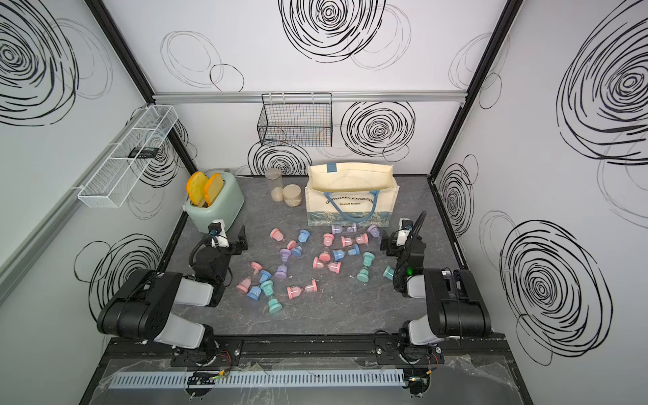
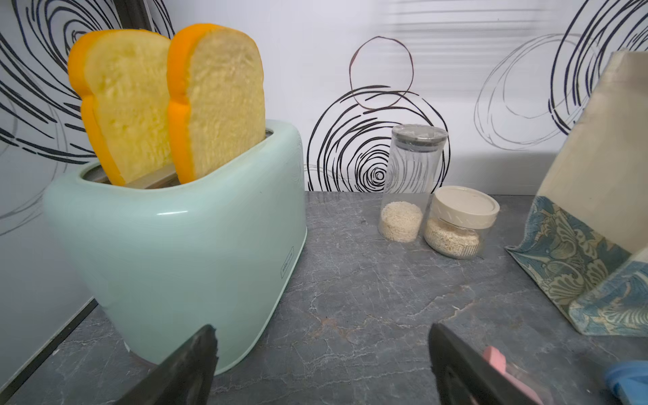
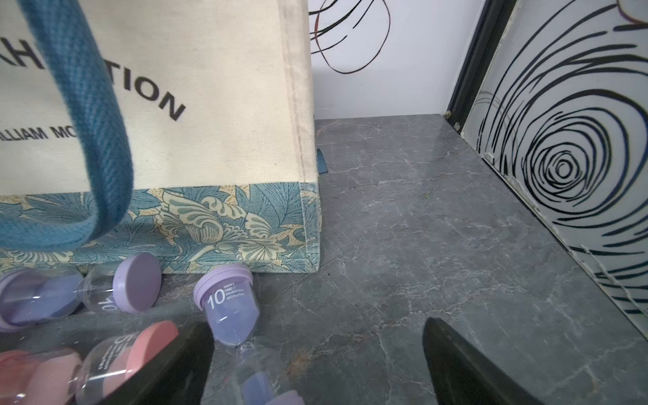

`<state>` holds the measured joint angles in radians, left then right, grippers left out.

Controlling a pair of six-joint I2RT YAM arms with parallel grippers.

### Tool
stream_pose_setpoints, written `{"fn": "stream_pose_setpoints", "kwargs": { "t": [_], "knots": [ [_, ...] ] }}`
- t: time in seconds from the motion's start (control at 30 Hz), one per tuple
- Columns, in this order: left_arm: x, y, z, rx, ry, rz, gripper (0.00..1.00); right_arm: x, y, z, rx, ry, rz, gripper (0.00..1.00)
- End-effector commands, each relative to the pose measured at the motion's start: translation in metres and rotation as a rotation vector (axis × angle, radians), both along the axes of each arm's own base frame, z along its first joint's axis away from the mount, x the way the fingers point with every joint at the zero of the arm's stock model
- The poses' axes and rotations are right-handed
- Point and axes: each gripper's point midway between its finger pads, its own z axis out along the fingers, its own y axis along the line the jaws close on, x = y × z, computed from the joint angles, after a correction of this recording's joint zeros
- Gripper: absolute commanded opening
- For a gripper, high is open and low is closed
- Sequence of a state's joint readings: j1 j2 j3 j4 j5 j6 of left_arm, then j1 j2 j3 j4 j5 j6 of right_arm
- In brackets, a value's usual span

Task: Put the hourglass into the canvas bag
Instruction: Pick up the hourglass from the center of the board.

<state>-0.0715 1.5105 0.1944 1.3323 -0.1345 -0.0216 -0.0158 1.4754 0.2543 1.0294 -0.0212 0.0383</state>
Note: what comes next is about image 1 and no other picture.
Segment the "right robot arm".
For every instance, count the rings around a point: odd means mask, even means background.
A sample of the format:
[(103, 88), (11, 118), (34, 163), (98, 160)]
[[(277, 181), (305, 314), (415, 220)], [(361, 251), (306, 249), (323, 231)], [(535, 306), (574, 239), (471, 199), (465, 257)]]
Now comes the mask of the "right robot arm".
[(391, 234), (382, 233), (381, 250), (396, 259), (383, 277), (406, 298), (425, 301), (426, 314), (399, 329), (397, 351), (407, 363), (437, 354), (447, 339), (487, 339), (493, 334), (489, 311), (474, 275), (467, 269), (427, 268), (420, 231), (427, 212), (415, 221), (402, 219)]

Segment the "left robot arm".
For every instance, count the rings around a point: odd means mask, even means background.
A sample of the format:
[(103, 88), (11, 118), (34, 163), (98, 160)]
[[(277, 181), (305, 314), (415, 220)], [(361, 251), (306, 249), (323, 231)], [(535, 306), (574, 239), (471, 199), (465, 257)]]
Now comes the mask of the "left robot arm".
[(99, 313), (98, 331), (180, 349), (192, 355), (199, 366), (213, 363), (220, 355), (214, 329), (180, 317), (172, 310), (175, 305), (217, 307), (233, 281), (231, 258), (248, 248), (244, 226), (231, 241), (224, 222), (212, 222), (189, 255), (192, 274), (135, 271)]

